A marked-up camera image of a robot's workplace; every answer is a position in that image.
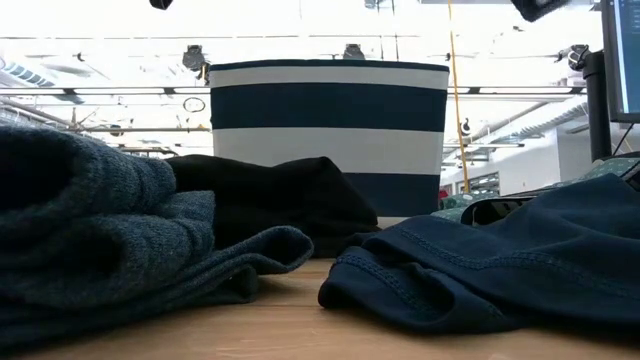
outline wooden table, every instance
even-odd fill
[[[253,304],[186,310],[20,357],[62,359],[623,360],[640,347],[542,330],[419,336],[317,303],[330,261],[266,277]]]

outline striped basket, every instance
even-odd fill
[[[438,209],[447,67],[266,60],[209,76],[216,156],[265,166],[327,156],[381,226]]]

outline stitched seam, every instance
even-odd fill
[[[536,270],[539,266],[542,266],[552,272],[568,278],[568,280],[577,285],[599,290],[618,297],[640,300],[640,297],[630,294],[627,289],[620,285],[614,284],[605,279],[595,279],[586,271],[578,269],[575,266],[571,266],[547,254],[515,253],[508,257],[475,260],[450,253],[442,248],[430,244],[420,235],[413,233],[401,225],[396,225],[390,229],[392,231],[399,231],[404,237],[417,242],[420,247],[458,267],[473,270],[485,270],[498,267],[515,267]]]
[[[402,302],[407,304],[409,307],[428,316],[438,316],[438,313],[433,310],[433,308],[425,304],[423,301],[420,301],[419,298],[412,292],[406,291],[395,277],[386,273],[378,265],[365,261],[353,255],[343,255],[336,259],[336,263],[351,265],[361,271],[366,272],[367,274],[375,277],[376,279],[384,283],[387,287],[389,287],[394,292],[394,294],[396,294],[396,296],[398,296],[398,298],[400,298],[400,300],[402,300]]]

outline ceiling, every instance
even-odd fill
[[[160,11],[147,0],[12,1],[0,20],[0,58],[45,74],[55,87],[85,88],[204,86],[182,65],[183,52],[196,44],[210,63],[330,59],[357,43],[368,59],[450,65],[447,6],[437,2],[387,0],[380,9],[366,9],[363,0],[176,0]],[[583,43],[602,47],[600,13],[589,11],[588,0],[533,24],[510,4],[480,2],[453,6],[460,86],[556,85],[572,75],[566,62],[555,63],[560,50]],[[2,79],[0,87],[35,86]],[[93,128],[208,126],[207,110],[183,108],[193,96],[208,107],[204,93],[102,94],[82,96],[83,104],[52,96],[12,99]],[[460,116],[472,128],[484,128],[533,105],[463,100]],[[445,141],[457,141],[455,118],[450,101]],[[181,144],[182,153],[202,152],[212,141],[207,133],[96,136],[127,145]]]

